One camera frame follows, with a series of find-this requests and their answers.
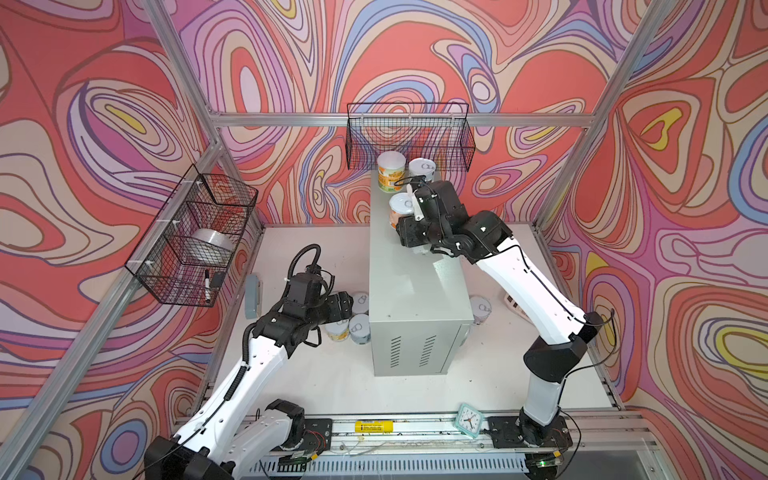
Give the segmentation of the white brown label can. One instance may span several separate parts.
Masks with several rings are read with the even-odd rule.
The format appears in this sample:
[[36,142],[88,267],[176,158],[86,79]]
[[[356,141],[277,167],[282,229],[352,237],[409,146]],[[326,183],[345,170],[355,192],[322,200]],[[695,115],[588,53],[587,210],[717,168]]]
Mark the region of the white brown label can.
[[408,164],[411,177],[423,177],[426,182],[432,182],[437,171],[436,163],[428,158],[415,158]]

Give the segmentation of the pink label can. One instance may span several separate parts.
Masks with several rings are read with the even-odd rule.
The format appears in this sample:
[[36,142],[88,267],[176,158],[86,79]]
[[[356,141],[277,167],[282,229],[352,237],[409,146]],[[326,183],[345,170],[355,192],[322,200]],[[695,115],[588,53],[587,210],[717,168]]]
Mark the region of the pink label can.
[[412,198],[407,192],[392,195],[388,204],[390,208],[389,223],[393,229],[397,227],[400,218],[414,214]]

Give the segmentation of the orange fruit can plastic lid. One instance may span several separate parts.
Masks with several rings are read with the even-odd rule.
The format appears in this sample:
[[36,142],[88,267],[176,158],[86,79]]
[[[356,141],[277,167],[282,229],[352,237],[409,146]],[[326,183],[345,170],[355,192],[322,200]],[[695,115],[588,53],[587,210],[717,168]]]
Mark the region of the orange fruit can plastic lid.
[[398,151],[384,151],[376,159],[378,187],[385,193],[397,193],[397,182],[405,174],[406,157]]

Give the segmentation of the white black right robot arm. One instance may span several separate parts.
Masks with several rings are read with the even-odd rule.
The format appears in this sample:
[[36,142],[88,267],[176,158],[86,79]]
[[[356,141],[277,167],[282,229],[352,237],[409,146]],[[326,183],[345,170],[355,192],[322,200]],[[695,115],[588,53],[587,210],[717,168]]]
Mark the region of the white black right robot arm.
[[413,207],[396,224],[401,245],[465,258],[495,280],[537,329],[523,356],[530,381],[517,430],[523,443],[542,445],[560,416],[565,380],[602,328],[602,317],[582,310],[558,290],[499,216],[488,210],[469,214],[451,182],[416,176],[398,184]]

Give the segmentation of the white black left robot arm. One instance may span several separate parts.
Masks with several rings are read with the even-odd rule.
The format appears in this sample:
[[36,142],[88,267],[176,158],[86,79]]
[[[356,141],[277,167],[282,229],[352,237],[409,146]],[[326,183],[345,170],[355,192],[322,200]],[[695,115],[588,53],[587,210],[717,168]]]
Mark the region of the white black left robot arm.
[[262,390],[311,332],[352,317],[352,296],[334,292],[320,273],[291,276],[276,304],[249,324],[241,358],[211,397],[174,435],[156,437],[144,454],[144,479],[240,479],[279,446],[303,441],[304,410],[275,400],[242,425]]

